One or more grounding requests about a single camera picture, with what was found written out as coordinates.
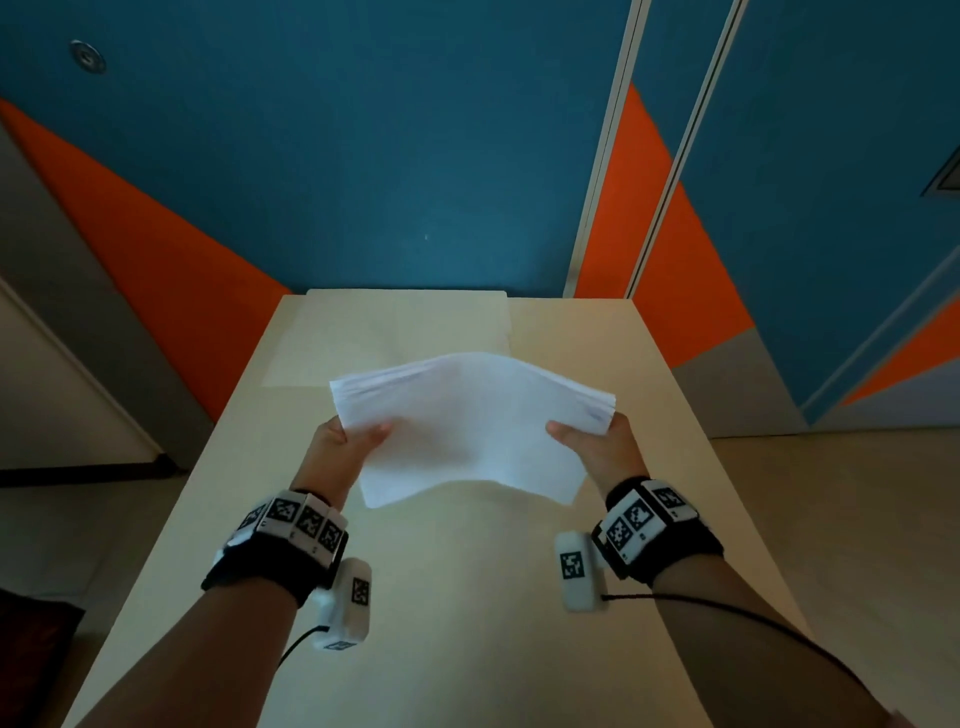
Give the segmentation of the person's left hand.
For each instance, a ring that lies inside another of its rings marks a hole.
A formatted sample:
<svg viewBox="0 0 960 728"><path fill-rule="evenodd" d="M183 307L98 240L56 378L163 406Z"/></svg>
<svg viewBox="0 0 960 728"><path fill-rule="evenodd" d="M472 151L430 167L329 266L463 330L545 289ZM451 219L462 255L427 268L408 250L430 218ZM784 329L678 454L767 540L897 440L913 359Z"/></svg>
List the person's left hand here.
<svg viewBox="0 0 960 728"><path fill-rule="evenodd" d="M291 491L312 495L340 512L369 458L350 457L344 430L338 416L318 426L290 485Z"/></svg>

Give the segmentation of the person's right hand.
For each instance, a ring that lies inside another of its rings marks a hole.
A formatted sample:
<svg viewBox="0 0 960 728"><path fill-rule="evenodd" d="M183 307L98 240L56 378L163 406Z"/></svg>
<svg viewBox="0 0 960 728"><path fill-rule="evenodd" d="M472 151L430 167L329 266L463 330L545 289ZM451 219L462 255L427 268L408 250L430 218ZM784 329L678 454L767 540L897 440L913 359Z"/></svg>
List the person's right hand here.
<svg viewBox="0 0 960 728"><path fill-rule="evenodd" d="M622 483L651 479L630 420L623 413L614 412L606 433L595 435L601 436L597 451L578 458L605 502L612 500Z"/></svg>

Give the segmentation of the stack of white paper sheets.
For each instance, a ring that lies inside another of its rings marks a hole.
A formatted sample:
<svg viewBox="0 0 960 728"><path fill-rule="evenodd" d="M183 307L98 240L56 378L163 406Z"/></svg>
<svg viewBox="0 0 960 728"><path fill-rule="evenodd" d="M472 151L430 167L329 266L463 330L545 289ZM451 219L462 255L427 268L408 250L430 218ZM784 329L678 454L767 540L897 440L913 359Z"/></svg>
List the stack of white paper sheets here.
<svg viewBox="0 0 960 728"><path fill-rule="evenodd" d="M617 410L614 394L485 352L354 373L329 386L346 431L391 425L358 479L370 509L461 481L573 504L586 470L546 423L604 434Z"/></svg>

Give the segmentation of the person's right forearm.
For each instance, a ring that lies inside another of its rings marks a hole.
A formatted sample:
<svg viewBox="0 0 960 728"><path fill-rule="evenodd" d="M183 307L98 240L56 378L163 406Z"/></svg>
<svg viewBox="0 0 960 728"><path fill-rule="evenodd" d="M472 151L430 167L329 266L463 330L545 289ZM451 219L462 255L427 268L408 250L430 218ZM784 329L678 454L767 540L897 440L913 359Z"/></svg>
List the person's right forearm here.
<svg viewBox="0 0 960 728"><path fill-rule="evenodd" d="M721 557L668 567L653 592L713 601L784 627L702 604L655 601L714 728L904 728L851 675L791 637L794 626Z"/></svg>

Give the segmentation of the person's left forearm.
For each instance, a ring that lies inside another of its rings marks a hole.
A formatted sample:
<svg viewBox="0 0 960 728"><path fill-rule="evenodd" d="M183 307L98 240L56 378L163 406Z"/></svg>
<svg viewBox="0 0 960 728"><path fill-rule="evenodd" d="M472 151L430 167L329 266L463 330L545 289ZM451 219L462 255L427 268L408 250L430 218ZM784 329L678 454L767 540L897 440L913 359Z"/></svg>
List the person's left forearm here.
<svg viewBox="0 0 960 728"><path fill-rule="evenodd" d="M211 588L77 728L257 728L298 610L263 578Z"/></svg>

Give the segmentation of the beige paper sheet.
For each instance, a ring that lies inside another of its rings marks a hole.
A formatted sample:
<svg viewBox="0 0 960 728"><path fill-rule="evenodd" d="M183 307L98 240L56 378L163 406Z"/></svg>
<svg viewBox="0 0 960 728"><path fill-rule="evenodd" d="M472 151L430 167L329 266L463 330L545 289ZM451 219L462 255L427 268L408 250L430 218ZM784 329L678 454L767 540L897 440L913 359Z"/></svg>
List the beige paper sheet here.
<svg viewBox="0 0 960 728"><path fill-rule="evenodd" d="M509 357L511 330L505 292L313 289L298 298L262 384L326 387L448 355Z"/></svg>

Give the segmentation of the right wrist tracker band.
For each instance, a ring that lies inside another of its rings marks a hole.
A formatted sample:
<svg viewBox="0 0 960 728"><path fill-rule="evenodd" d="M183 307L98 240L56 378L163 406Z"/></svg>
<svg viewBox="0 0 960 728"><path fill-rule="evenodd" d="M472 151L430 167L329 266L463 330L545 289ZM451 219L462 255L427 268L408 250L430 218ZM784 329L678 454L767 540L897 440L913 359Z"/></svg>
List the right wrist tracker band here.
<svg viewBox="0 0 960 728"><path fill-rule="evenodd" d="M725 555L699 511L664 480L627 478L613 487L605 503L606 516L589 537L620 580L652 588L658 576L685 559Z"/></svg>

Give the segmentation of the wrist tracker band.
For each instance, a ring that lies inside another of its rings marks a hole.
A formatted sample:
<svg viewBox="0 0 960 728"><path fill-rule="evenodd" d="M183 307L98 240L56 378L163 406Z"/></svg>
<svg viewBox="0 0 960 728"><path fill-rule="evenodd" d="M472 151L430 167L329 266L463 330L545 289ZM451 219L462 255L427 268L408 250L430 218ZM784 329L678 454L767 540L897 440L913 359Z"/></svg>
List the wrist tracker band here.
<svg viewBox="0 0 960 728"><path fill-rule="evenodd" d="M217 551L200 588L207 592L259 578L282 588L302 608L332 586L349 521L306 491L280 491L256 504Z"/></svg>
<svg viewBox="0 0 960 728"><path fill-rule="evenodd" d="M613 487L605 503L606 516L589 537L620 580L652 588L658 576L685 559L725 555L699 511L664 480L627 478Z"/></svg>

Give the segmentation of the left wrist tracker band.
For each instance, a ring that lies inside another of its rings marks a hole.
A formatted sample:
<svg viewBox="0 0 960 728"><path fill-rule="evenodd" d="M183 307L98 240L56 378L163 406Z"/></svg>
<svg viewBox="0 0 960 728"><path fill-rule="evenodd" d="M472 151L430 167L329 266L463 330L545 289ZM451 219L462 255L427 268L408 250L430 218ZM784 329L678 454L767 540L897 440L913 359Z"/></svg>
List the left wrist tracker band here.
<svg viewBox="0 0 960 728"><path fill-rule="evenodd" d="M302 608L332 586L349 521L306 491L280 491L256 504L217 551L200 588L207 592L259 578L282 588Z"/></svg>

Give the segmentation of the beige table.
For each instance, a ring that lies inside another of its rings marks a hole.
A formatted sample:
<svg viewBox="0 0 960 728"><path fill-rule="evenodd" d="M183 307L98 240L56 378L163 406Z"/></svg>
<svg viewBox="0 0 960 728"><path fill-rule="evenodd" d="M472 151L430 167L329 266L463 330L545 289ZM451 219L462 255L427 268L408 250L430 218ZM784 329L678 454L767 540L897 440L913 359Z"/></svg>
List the beige table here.
<svg viewBox="0 0 960 728"><path fill-rule="evenodd" d="M73 728L198 599L214 553L288 485L325 387L262 384L299 297L282 297L64 722ZM634 304L508 298L515 358L616 395L656 477L701 511L742 577L810 626ZM591 529L593 486L572 506L486 482L345 507L348 554L372 566L370 632L342 652L284 662L261 725L278 728L710 728L647 601L602 613L562 604L554 539Z"/></svg>

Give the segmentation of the dark red cushion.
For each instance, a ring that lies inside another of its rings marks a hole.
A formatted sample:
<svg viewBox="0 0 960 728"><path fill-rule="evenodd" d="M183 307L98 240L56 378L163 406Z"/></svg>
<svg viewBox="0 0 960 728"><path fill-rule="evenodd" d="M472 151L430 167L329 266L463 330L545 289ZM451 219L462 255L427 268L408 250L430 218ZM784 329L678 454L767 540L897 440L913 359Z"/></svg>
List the dark red cushion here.
<svg viewBox="0 0 960 728"><path fill-rule="evenodd" d="M0 728L32 728L86 611L0 588Z"/></svg>

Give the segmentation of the white vertical wall trim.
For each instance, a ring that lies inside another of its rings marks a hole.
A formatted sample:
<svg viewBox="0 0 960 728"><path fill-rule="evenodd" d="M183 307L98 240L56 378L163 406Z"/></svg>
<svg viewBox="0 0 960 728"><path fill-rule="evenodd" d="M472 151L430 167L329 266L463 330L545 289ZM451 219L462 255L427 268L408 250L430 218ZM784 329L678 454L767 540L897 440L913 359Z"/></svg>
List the white vertical wall trim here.
<svg viewBox="0 0 960 728"><path fill-rule="evenodd" d="M611 156L614 151L619 123L642 43L644 29L653 0L630 0L622 42L620 45L606 111L601 126L594 162L586 188L582 213L562 290L564 299L574 297L584 268L587 249L594 226L596 211L602 194Z"/></svg>
<svg viewBox="0 0 960 728"><path fill-rule="evenodd" d="M652 34L652 47L654 50L658 49L659 54L656 56L657 64L647 64L646 70L685 70L686 67L675 63L677 54L693 53L702 58L707 50L711 53L707 62L699 62L692 71L683 72L680 83L676 83L675 74L669 74L660 80L653 79L650 74L641 75L648 90L654 91L653 95L647 90L640 93L647 112L652 109L649 103L651 100L673 97L679 91L687 91L694 81L699 84L696 97L685 95L683 104L673 105L675 117L682 118L684 122L683 130L680 136L674 136L675 144L667 144L665 147L670 166L658 189L656 206L626 290L628 298L636 297L640 289L643 273L649 266L673 199L681 188L684 167L749 2L750 0L653 0L654 13L658 13L660 7L665 7L677 22L674 30Z"/></svg>

